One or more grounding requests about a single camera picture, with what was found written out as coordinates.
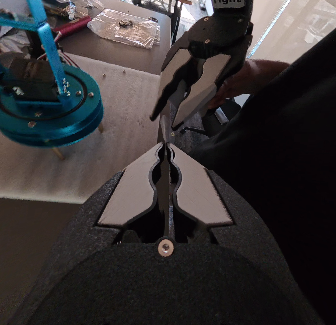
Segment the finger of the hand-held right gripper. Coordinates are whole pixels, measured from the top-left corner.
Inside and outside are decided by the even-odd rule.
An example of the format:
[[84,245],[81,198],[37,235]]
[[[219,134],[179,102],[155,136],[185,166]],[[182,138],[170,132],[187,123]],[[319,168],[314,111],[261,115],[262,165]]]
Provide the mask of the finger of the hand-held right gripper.
[[187,49],[179,49],[161,72],[157,100],[150,120],[156,120],[167,104],[170,96],[172,96],[178,88],[183,77],[187,74],[187,66],[191,60],[191,54]]
[[229,60],[230,55],[227,54],[218,54],[206,59],[201,77],[191,86],[188,96],[178,106],[172,130],[177,130],[195,113],[206,109],[206,104],[217,92],[216,81]]

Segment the grey desk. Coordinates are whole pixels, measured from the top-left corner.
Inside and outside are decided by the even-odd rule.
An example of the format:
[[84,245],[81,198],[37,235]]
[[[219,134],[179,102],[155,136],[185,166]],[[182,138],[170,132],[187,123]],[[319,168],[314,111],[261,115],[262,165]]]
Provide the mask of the grey desk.
[[[159,20],[161,41],[150,50],[103,39],[85,28],[61,41],[65,52],[159,75],[170,48],[170,19],[120,0],[108,9]],[[80,204],[1,198],[1,324],[22,303],[60,231]]]

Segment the clear bag of silver screws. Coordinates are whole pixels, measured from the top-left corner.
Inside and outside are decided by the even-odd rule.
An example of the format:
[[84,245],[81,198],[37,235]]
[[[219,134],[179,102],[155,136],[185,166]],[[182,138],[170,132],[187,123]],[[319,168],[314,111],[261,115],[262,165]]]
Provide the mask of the clear bag of silver screws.
[[174,228],[174,217],[173,217],[173,201],[172,201],[172,190],[173,185],[171,184],[170,177],[170,164],[168,158],[168,146],[170,142],[171,132],[170,132],[170,120],[165,115],[162,115],[160,119],[160,126],[162,130],[163,143],[164,143],[164,159],[161,164],[162,173],[162,184],[161,184],[161,199],[163,204],[163,210],[165,213],[165,231],[164,235],[175,239],[175,228]]

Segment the clear plastic bag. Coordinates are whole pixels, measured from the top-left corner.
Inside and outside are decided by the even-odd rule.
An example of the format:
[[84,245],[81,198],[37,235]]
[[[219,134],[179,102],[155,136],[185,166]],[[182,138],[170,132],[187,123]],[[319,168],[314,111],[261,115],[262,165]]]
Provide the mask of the clear plastic bag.
[[[121,28],[121,20],[132,20],[133,25]],[[153,45],[160,45],[160,26],[157,22],[112,9],[104,9],[89,21],[87,27],[101,38],[129,46],[149,50]]]

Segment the red screwdriver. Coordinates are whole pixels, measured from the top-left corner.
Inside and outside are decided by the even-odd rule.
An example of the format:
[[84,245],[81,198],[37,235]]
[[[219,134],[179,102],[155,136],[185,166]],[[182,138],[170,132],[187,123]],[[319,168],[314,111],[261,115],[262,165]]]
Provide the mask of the red screwdriver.
[[77,18],[73,21],[56,26],[53,28],[53,31],[61,32],[62,35],[73,34],[84,29],[91,20],[92,18],[90,16]]

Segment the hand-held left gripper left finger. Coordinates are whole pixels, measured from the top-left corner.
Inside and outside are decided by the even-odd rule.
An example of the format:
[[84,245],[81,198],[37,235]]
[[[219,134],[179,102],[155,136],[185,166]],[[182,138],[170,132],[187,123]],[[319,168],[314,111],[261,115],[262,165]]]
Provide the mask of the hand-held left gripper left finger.
[[127,226],[155,207],[163,160],[164,143],[160,142],[123,170],[98,226]]

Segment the person's right hand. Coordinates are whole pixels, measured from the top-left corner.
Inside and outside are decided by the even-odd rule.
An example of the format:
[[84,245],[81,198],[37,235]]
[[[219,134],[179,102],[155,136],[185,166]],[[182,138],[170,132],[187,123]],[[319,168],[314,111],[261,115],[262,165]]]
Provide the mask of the person's right hand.
[[226,99],[251,93],[255,69],[254,62],[251,59],[246,59],[243,67],[236,74],[225,79],[216,95],[208,102],[208,110],[217,109],[225,103]]

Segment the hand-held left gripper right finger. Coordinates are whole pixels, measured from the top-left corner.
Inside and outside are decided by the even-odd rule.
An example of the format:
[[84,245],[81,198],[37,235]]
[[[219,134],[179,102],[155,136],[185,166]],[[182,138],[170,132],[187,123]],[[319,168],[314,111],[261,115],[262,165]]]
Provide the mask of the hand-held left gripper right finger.
[[167,157],[177,211],[203,226],[231,226],[233,221],[208,170],[171,143],[167,143]]

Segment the blue toy robot arm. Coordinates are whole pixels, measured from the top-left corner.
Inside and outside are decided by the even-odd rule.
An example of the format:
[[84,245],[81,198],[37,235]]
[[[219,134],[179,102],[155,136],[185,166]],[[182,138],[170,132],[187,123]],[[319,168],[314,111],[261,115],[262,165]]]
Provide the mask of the blue toy robot arm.
[[29,58],[1,63],[1,132],[64,159],[59,147],[103,131],[99,85],[60,49],[42,0],[1,0],[0,20],[25,31],[31,48]]

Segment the black office chair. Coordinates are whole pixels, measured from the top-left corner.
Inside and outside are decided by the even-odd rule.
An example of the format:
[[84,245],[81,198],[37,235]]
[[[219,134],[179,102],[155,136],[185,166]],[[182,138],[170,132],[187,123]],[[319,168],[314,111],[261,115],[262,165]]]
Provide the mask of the black office chair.
[[187,130],[193,131],[205,136],[213,137],[224,129],[233,117],[241,110],[241,106],[236,103],[234,98],[225,99],[225,102],[215,110],[208,110],[204,117],[201,118],[203,130],[196,127],[184,127],[180,130],[185,134]]

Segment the white foam sheet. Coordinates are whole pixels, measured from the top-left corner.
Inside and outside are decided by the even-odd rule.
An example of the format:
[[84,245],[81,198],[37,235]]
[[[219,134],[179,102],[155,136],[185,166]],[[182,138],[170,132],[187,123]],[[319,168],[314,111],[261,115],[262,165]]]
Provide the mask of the white foam sheet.
[[24,146],[1,134],[1,198],[82,204],[157,144],[159,119],[152,122],[149,116],[159,76],[68,55],[99,85],[104,131],[95,130],[80,142],[61,147],[63,161],[51,149]]

